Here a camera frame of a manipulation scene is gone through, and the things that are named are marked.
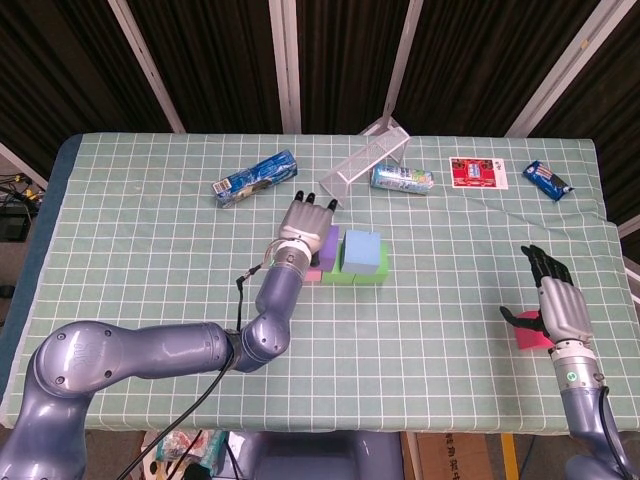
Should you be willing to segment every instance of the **black curtain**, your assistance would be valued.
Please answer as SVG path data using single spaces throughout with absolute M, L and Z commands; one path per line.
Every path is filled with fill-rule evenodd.
M 282 132 L 267 0 L 129 0 L 189 132 Z
M 169 131 L 106 1 L 0 2 L 0 141 L 45 178 L 89 131 Z
M 412 135 L 503 136 L 597 3 L 425 1 L 394 118 Z
M 622 19 L 532 136 L 592 138 L 609 220 L 640 214 L 640 3 Z M 640 263 L 640 242 L 623 239 Z
M 408 0 L 298 0 L 303 133 L 356 134 L 382 115 Z

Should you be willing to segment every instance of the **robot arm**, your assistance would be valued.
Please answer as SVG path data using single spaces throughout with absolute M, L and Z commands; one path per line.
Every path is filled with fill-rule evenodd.
M 0 452 L 3 480 L 76 480 L 86 466 L 84 422 L 94 394 L 130 376 L 166 378 L 231 368 L 251 372 L 284 353 L 289 321 L 311 258 L 324 244 L 336 202 L 298 192 L 279 230 L 273 265 L 240 332 L 215 323 L 127 330 L 75 322 L 32 355 L 16 426 Z
M 522 247 L 531 263 L 540 314 L 535 320 L 500 311 L 515 327 L 542 331 L 555 344 L 549 350 L 571 436 L 586 446 L 591 456 L 578 455 L 565 468 L 569 480 L 636 478 L 615 426 L 596 356 L 589 346 L 593 338 L 587 306 L 573 286 L 565 265 L 540 248 Z

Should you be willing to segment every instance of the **pink block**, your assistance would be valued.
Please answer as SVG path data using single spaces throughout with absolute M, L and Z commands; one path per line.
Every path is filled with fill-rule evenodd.
M 537 318 L 537 311 L 523 312 L 518 315 L 518 318 Z M 526 328 L 513 327 L 516 332 L 516 341 L 518 342 L 518 348 L 520 350 L 527 350 L 529 348 L 550 348 L 553 347 L 553 343 L 542 332 L 534 332 Z
M 319 268 L 310 268 L 304 277 L 305 282 L 319 282 L 322 280 L 322 270 Z

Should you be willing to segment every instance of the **blue block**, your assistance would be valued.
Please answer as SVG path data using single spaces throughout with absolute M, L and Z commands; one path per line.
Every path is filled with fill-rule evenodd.
M 380 266 L 380 234 L 347 230 L 344 234 L 340 271 L 373 275 Z

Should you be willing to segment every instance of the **table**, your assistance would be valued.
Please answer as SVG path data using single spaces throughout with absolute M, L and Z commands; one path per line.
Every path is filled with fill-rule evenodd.
M 2 423 L 15 422 L 29 355 L 67 322 L 232 327 L 233 281 L 258 263 L 295 192 L 314 189 L 328 202 L 318 180 L 366 142 L 133 133 L 69 140 L 0 345 L 5 370 L 15 351 Z M 298 161 L 297 177 L 216 208 L 212 182 L 285 148 Z M 503 158 L 509 189 L 451 188 L 448 158 L 465 155 Z M 520 174 L 534 159 L 576 190 L 549 200 Z M 343 231 L 381 233 L 391 253 L 386 283 L 305 286 L 289 351 L 258 372 L 229 374 L 185 427 L 565 432 L 550 359 L 518 351 L 498 312 L 500 305 L 537 309 L 520 253 L 532 242 L 574 274 L 618 426 L 640 428 L 640 332 L 617 230 L 605 221 L 592 142 L 414 137 L 405 164 L 434 173 L 428 197 L 363 180 L 353 186 L 351 209 L 334 218 Z M 247 321 L 263 276 L 245 286 Z M 87 427 L 166 426 L 214 376 L 123 381 L 96 395 Z

